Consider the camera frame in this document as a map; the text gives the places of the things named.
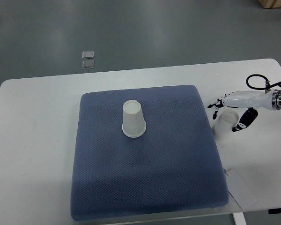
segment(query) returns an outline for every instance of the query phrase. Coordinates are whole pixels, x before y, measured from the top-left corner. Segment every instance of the white paper cup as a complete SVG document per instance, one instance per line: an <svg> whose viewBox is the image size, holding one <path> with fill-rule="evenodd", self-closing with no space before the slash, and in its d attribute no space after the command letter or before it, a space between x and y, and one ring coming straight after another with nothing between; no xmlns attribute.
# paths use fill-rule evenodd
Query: white paper cup
<svg viewBox="0 0 281 225"><path fill-rule="evenodd" d="M126 136L132 138L142 136L146 131L141 105L136 100L129 100L123 104L122 130Z"/></svg>
<svg viewBox="0 0 281 225"><path fill-rule="evenodd" d="M238 119L237 112L231 109L224 110L212 127L215 141L219 143L231 141L234 134L232 128L236 126Z"/></svg>

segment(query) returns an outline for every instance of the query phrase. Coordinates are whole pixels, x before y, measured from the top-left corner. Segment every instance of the blue cushion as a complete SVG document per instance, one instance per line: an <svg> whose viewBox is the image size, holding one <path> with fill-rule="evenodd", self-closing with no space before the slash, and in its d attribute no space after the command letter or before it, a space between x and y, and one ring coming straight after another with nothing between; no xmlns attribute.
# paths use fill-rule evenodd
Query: blue cushion
<svg viewBox="0 0 281 225"><path fill-rule="evenodd" d="M122 132L137 100L147 124ZM229 201L221 160L195 86L113 90L81 98L71 215L76 221L218 207Z"/></svg>

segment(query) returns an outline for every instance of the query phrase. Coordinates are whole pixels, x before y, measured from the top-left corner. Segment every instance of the robotic hand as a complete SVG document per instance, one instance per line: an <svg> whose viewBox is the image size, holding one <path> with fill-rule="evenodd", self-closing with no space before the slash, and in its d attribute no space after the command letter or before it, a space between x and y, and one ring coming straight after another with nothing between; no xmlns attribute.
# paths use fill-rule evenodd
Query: robotic hand
<svg viewBox="0 0 281 225"><path fill-rule="evenodd" d="M252 87L249 84L249 79L253 76L264 78L266 80L266 87ZM235 91L230 94L225 94L208 106L208 108L214 107L214 120L217 117L217 112L219 111L219 109L224 106L230 108L248 108L248 110L240 118L239 123L234 128L232 128L233 132L245 129L250 126L258 116L258 112L256 109L260 107L264 107L268 110L281 109L281 90L270 90L270 88L274 86L281 87L281 82L270 85L269 80L265 76L253 74L251 76L248 76L246 84L248 85L248 87L255 90L265 90L265 93L261 91Z"/></svg>

